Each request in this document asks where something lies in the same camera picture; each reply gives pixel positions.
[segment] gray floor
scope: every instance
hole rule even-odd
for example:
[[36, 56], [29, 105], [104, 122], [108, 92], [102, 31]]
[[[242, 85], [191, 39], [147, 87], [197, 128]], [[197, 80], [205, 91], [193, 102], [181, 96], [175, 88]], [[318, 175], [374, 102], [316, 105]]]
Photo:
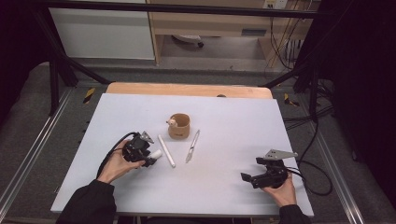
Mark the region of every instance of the gray floor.
[[[266, 66], [257, 40], [251, 38], [206, 37], [202, 49], [194, 45], [178, 42], [172, 37], [165, 38], [163, 62], [155, 65], [152, 62], [123, 63], [116, 66], [114, 62], [90, 62], [92, 70], [103, 77], [117, 81], [132, 82], [171, 82], [194, 84], [223, 84], [257, 86], [286, 72], [278, 66], [269, 69]], [[92, 82], [90, 78], [78, 74], [81, 81], [71, 91], [64, 112], [52, 130], [48, 141], [26, 177], [21, 190], [9, 207], [6, 222], [15, 218], [20, 223], [53, 222], [57, 217], [50, 212], [56, 196], [54, 191], [59, 187], [73, 157], [78, 150], [78, 141], [83, 138], [93, 111], [106, 86]], [[294, 94], [293, 79], [273, 88], [274, 97], [284, 118], [304, 116], [303, 106], [284, 104], [284, 93], [293, 101], [301, 104], [306, 94]], [[96, 87], [88, 104], [82, 101], [89, 87]], [[321, 106], [329, 102], [319, 98]], [[47, 66], [38, 66], [32, 71], [21, 93], [21, 99], [11, 109], [8, 119], [0, 129], [0, 190], [7, 190], [12, 176], [18, 171], [25, 155], [35, 138], [44, 126], [50, 111], [49, 71]], [[396, 223], [395, 210], [389, 204], [382, 190], [375, 183], [364, 163], [355, 162], [351, 151], [340, 129], [337, 119], [331, 115], [320, 119], [319, 130], [326, 140], [327, 148], [336, 160], [343, 178], [349, 186], [353, 199], [366, 223]], [[309, 123], [288, 131], [293, 149], [301, 153], [313, 136]], [[327, 170], [318, 148], [314, 143], [305, 159]], [[302, 165], [310, 187], [325, 191], [329, 185], [322, 174], [309, 166]], [[315, 217], [314, 223], [349, 223], [344, 205], [339, 199], [340, 192], [333, 191], [329, 196], [308, 194]], [[268, 223], [268, 219], [256, 219], [256, 223]]]

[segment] cup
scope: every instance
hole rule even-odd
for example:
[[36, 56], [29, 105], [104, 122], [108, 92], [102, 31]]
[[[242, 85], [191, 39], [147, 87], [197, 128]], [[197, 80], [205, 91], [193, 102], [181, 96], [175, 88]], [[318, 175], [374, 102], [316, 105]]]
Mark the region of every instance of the cup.
[[174, 119], [176, 124], [171, 122], [168, 127], [169, 136], [173, 139], [185, 139], [190, 135], [190, 117], [186, 114], [174, 114], [169, 120]]

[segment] white table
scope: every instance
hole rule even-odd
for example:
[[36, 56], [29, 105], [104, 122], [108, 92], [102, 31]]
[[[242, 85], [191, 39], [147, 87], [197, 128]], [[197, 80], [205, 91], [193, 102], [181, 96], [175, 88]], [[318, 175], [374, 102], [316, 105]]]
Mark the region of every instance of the white table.
[[[168, 118], [191, 117], [191, 135], [173, 140]], [[185, 163], [192, 138], [200, 129], [192, 160]], [[269, 195], [254, 189], [240, 173], [260, 175], [256, 157], [271, 148], [290, 151], [276, 100], [204, 96], [103, 94], [51, 211], [61, 212], [74, 191], [89, 184], [107, 152], [129, 132], [147, 131], [163, 150], [163, 137], [176, 162], [163, 155], [149, 168], [133, 170], [113, 182], [117, 212], [135, 216], [263, 217], [277, 215]], [[285, 165], [296, 167], [295, 159]], [[297, 201], [313, 216], [302, 180], [293, 176]]]

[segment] pen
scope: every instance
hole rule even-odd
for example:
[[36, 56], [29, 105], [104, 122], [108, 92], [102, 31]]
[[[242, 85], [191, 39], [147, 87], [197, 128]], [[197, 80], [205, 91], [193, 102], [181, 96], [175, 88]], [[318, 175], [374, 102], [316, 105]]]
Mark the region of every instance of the pen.
[[186, 163], [189, 162], [191, 160], [191, 158], [192, 158], [192, 153], [194, 152], [195, 144], [197, 143], [199, 132], [200, 132], [200, 130], [197, 131], [197, 133], [194, 136], [194, 140], [192, 140], [191, 147], [190, 147], [190, 150], [189, 150], [189, 154], [187, 155], [187, 158], [186, 158]]
[[168, 158], [169, 162], [171, 163], [171, 166], [173, 168], [175, 168], [176, 167], [175, 162], [173, 161], [171, 153], [168, 151], [168, 147], [166, 146], [165, 142], [161, 138], [160, 134], [158, 134], [158, 139], [160, 139], [160, 143], [163, 146], [163, 151], [165, 151], [166, 157]]

